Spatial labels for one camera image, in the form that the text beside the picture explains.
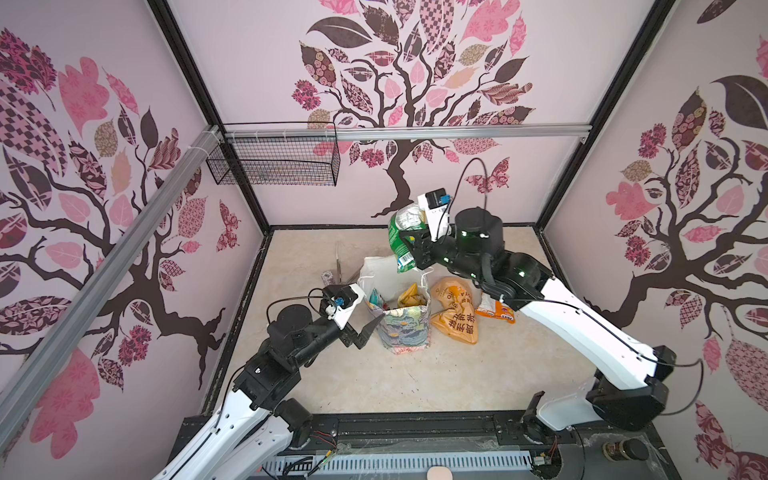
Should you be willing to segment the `colourful paper bag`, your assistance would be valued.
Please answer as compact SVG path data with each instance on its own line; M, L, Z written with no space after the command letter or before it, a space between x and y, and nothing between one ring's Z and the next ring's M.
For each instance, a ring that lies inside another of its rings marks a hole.
M385 317L376 329L383 346L394 354L413 353L430 345L429 275L432 268L413 268L398 271L397 257L366 257L360 270L357 284L365 293L365 300L371 312ZM413 283L420 286L428 304L422 307L399 308L398 297ZM372 308L369 295L376 288L387 303L386 310Z

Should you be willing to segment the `orange snack bag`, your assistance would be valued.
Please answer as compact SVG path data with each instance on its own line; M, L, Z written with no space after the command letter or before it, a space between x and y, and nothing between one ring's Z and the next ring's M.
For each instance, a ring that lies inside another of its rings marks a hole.
M439 306L430 316L431 325L453 340L475 345L479 334L468 284L458 277L444 277L432 286L430 295Z

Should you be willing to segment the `small orange snack packet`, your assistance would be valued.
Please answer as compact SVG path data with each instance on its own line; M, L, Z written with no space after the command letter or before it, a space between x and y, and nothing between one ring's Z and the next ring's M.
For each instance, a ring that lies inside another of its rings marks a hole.
M487 293L481 294L481 300L475 312L479 317L501 320L509 324L516 323L514 311Z

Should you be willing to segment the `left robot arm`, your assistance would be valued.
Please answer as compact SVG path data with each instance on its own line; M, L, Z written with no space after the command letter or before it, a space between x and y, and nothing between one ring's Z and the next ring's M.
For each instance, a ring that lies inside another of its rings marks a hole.
M355 307L317 319L290 305L268 326L268 338L235 376L220 409L157 475L158 479L247 479L275 455L309 438L312 415L288 394L301 368L337 340L363 348L384 315L358 332Z

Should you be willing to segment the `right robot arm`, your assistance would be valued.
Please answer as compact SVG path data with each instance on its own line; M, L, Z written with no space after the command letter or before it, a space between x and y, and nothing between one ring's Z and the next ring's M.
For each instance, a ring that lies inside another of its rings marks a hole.
M577 298L544 264L507 250L503 223L487 210L463 210L452 225L446 217L441 213L437 225L398 232L416 266L439 264L472 281L492 299L550 329L596 368L569 394L541 391L532 397L521 419L529 439L543 442L555 432L596 421L639 431L665 410L664 381L676 358L671 349L636 341Z

